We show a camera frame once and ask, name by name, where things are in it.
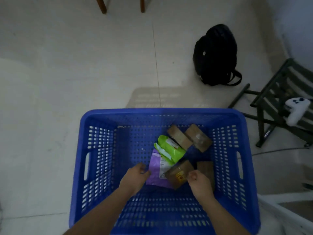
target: green package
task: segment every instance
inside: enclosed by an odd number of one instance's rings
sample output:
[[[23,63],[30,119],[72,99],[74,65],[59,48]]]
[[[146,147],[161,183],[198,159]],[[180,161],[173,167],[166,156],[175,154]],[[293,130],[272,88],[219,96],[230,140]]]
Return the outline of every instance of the green package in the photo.
[[[170,164],[176,164],[186,153],[177,143],[165,135],[161,135],[154,144],[155,149]]]

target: person's left arm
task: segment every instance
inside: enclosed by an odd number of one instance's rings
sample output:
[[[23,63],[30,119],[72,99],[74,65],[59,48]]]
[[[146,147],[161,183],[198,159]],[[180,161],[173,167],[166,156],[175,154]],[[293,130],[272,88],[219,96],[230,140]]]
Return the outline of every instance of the person's left arm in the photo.
[[[139,163],[130,168],[122,178],[119,188],[82,217],[64,235],[109,235],[127,201],[143,186],[150,171]]]

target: basket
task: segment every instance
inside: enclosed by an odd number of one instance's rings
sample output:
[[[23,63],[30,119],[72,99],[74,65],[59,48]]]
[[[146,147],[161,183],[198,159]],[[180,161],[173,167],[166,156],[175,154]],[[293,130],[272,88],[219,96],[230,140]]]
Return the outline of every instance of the basket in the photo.
[[[215,198],[250,233],[260,228],[259,206],[244,116],[233,109],[154,108],[91,110],[80,121],[69,226],[104,200],[126,171],[149,165],[153,143],[175,124],[195,123],[212,139],[205,152],[183,158],[214,162]],[[239,173],[237,155],[242,160]],[[188,183],[178,190],[144,185],[124,207],[111,234],[214,234]]]

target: purple package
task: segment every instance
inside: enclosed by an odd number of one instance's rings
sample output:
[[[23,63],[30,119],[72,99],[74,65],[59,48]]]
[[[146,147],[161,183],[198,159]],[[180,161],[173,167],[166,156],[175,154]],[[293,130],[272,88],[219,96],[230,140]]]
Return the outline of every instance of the purple package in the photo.
[[[164,173],[170,168],[171,166],[168,162],[161,157],[156,149],[154,149],[149,163],[149,171],[151,171],[151,175],[147,179],[146,184],[173,189],[164,175]]]

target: person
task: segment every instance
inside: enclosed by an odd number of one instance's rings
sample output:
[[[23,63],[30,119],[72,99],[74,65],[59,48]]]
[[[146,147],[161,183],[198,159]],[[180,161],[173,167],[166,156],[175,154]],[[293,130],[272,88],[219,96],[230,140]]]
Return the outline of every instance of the person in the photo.
[[[139,163],[130,168],[119,187],[104,201],[82,217],[64,235],[109,235],[127,201],[142,188],[151,172]],[[250,233],[214,198],[210,180],[200,171],[187,176],[199,204],[208,214],[217,235],[249,235]]]

